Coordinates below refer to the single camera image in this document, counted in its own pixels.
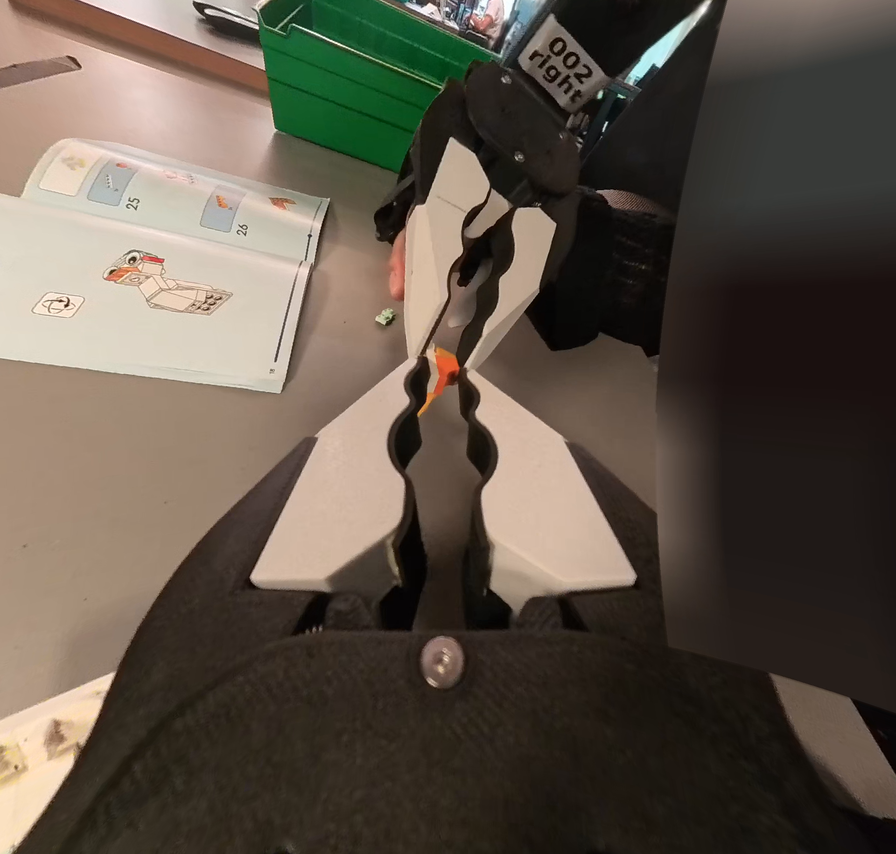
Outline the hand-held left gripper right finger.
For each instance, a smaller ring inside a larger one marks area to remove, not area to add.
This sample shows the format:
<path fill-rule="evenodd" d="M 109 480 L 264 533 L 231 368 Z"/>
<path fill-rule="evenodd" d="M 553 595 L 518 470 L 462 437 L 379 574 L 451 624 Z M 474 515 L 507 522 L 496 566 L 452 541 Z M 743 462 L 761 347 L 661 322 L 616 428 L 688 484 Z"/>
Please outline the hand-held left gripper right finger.
<path fill-rule="evenodd" d="M 467 457 L 479 474 L 463 568 L 469 617 L 627 589 L 635 570 L 570 443 L 476 372 L 458 379 Z"/>

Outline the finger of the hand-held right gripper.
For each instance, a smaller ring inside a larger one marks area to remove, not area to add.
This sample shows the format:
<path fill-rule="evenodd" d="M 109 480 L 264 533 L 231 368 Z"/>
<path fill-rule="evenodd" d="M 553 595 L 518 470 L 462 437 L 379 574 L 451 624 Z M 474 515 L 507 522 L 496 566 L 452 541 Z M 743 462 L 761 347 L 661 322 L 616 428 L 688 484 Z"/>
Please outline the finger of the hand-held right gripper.
<path fill-rule="evenodd" d="M 486 204 L 491 191 L 476 154 L 449 138 L 424 202 L 406 227 L 405 341 L 418 359 L 438 329 L 451 294 L 451 275 L 464 253 L 468 216 Z"/>
<path fill-rule="evenodd" d="M 448 225 L 448 325 L 461 368 L 476 369 L 534 300 L 555 230 L 541 207 L 504 199 Z"/>

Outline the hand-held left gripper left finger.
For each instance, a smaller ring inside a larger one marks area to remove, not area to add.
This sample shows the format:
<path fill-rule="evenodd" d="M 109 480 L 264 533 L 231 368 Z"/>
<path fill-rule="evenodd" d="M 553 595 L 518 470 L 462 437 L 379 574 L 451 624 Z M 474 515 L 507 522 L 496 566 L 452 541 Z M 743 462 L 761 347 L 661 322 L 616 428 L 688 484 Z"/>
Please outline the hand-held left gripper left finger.
<path fill-rule="evenodd" d="M 409 359 L 316 435 L 252 570 L 268 590 L 347 592 L 414 612 L 427 578 L 407 469 L 420 450 L 429 363 Z"/>

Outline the orange lego piece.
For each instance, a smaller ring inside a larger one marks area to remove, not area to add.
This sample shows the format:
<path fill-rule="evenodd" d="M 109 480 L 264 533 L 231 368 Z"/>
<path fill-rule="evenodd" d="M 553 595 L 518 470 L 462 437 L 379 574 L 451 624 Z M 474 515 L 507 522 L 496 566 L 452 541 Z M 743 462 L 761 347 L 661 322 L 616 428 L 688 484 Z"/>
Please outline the orange lego piece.
<path fill-rule="evenodd" d="M 426 398 L 418 411 L 419 417 L 426 412 L 432 402 L 439 398 L 445 390 L 456 384 L 461 371 L 456 355 L 443 347 L 429 346 L 426 356 L 429 376 Z"/>

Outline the lego instruction booklet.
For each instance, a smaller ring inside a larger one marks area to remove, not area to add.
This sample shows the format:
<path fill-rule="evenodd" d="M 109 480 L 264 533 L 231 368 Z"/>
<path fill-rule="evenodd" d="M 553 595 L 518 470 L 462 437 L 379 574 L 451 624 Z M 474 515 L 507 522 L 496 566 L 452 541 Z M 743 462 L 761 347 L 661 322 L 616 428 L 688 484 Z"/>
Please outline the lego instruction booklet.
<path fill-rule="evenodd" d="M 61 140 L 2 196 L 2 358 L 279 393 L 329 205 Z"/>

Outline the person's right hand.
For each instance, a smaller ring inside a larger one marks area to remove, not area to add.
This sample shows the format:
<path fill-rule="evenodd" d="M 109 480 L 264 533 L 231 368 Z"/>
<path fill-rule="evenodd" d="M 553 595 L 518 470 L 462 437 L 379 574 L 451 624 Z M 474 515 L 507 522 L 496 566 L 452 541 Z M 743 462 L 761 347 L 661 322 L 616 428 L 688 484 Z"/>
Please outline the person's right hand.
<path fill-rule="evenodd" d="M 398 184 L 375 210 L 375 236 L 392 246 L 393 297 L 404 280 L 405 224 L 412 209 L 412 179 Z M 575 236 L 568 250 L 546 263 L 546 280 L 525 314 L 546 347 L 564 352 L 588 345 L 600 334 L 658 355 L 675 222 L 631 193 L 579 188 Z M 455 275 L 459 292 L 450 326 L 469 322 L 476 288 L 494 261 L 495 233 L 484 231 L 469 246 Z"/>

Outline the green plastic bin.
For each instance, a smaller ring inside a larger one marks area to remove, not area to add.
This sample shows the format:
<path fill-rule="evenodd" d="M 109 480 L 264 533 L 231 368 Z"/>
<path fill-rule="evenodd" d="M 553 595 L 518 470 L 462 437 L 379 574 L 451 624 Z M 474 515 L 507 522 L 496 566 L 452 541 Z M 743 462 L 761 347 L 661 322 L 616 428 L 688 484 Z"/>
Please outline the green plastic bin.
<path fill-rule="evenodd" d="M 386 0 L 260 0 L 277 131 L 397 172 L 431 102 L 499 57 Z"/>

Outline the black white object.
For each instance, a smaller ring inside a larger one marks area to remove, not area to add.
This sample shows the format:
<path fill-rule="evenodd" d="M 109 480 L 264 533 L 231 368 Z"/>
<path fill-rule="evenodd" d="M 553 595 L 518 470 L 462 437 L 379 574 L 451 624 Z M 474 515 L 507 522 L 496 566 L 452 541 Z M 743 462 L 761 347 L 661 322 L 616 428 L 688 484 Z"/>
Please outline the black white object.
<path fill-rule="evenodd" d="M 258 21 L 239 11 L 203 0 L 193 0 L 193 7 L 205 22 L 220 32 L 245 36 L 259 34 Z"/>

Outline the grey table with wooden edge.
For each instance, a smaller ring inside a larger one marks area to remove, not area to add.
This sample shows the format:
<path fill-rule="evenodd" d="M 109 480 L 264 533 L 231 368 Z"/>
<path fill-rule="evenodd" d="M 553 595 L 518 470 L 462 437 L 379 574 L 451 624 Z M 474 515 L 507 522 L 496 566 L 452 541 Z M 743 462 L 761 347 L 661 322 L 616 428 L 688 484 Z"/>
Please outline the grey table with wooden edge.
<path fill-rule="evenodd" d="M 259 0 L 7 1 L 107 51 L 268 96 L 260 46 L 216 31 L 195 7 L 207 2 L 252 19 Z"/>

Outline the black flat strip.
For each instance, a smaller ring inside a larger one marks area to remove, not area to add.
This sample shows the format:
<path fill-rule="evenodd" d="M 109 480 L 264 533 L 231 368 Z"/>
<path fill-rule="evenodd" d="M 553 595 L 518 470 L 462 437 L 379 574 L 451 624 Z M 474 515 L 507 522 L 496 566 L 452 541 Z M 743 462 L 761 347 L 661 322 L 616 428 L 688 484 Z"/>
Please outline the black flat strip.
<path fill-rule="evenodd" d="M 17 87 L 52 76 L 79 71 L 81 63 L 70 55 L 59 55 L 40 60 L 17 62 L 1 68 L 1 89 Z"/>

